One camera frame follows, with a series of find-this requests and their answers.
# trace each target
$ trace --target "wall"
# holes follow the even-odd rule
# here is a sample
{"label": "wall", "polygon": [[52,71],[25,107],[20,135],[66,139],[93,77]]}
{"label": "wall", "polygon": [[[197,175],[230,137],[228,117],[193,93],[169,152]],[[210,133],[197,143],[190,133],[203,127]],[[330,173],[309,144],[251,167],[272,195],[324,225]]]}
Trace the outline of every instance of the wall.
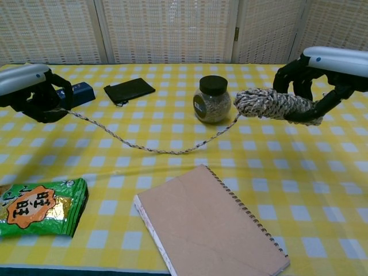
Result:
{"label": "wall", "polygon": [[367,0],[7,0],[0,64],[284,64],[313,45],[368,50],[367,14]]}

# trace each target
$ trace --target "jar label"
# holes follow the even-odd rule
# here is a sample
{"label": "jar label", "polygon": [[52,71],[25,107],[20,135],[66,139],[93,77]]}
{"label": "jar label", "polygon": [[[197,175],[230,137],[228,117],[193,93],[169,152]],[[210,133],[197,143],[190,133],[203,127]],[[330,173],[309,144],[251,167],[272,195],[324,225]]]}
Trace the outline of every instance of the jar label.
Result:
{"label": "jar label", "polygon": [[206,105],[202,97],[200,97],[199,95],[195,95],[193,98],[193,105],[194,110],[198,116],[200,116],[201,118],[206,117]]}

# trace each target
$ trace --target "table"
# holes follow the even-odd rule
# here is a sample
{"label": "table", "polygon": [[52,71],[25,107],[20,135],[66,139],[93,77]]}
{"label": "table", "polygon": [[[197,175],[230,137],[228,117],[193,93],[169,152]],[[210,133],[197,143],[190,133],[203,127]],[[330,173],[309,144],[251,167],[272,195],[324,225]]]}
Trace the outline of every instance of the table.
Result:
{"label": "table", "polygon": [[[221,75],[228,90],[270,87],[281,65],[124,64],[51,66],[96,100],[74,110],[131,142],[187,148],[222,130],[193,114],[200,77]],[[103,87],[142,77],[156,92],[116,107]],[[331,86],[313,83],[315,98]],[[188,155],[128,148],[88,122],[67,116],[38,124],[0,110],[1,183],[84,177],[90,198],[73,239],[27,236],[0,241],[2,267],[163,272],[167,269],[132,205],[133,196],[207,164],[289,254],[284,275],[368,273],[368,93],[354,93],[321,126],[241,117],[226,134]]]}

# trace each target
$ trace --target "glass jar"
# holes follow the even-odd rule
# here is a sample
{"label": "glass jar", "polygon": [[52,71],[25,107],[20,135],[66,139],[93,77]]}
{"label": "glass jar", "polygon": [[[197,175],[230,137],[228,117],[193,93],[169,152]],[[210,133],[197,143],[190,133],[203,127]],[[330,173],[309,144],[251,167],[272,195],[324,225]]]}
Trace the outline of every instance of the glass jar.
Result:
{"label": "glass jar", "polygon": [[228,81],[221,76],[204,76],[194,93],[195,116],[202,122],[216,123],[226,118],[231,108]]}

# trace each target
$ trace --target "brown notebook cover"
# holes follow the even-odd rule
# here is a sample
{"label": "brown notebook cover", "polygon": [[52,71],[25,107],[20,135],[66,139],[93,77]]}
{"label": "brown notebook cover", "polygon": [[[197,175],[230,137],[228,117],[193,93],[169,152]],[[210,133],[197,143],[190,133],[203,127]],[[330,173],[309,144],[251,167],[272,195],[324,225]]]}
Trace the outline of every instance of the brown notebook cover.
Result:
{"label": "brown notebook cover", "polygon": [[135,206],[173,276],[270,276],[290,260],[208,167],[135,196]]}

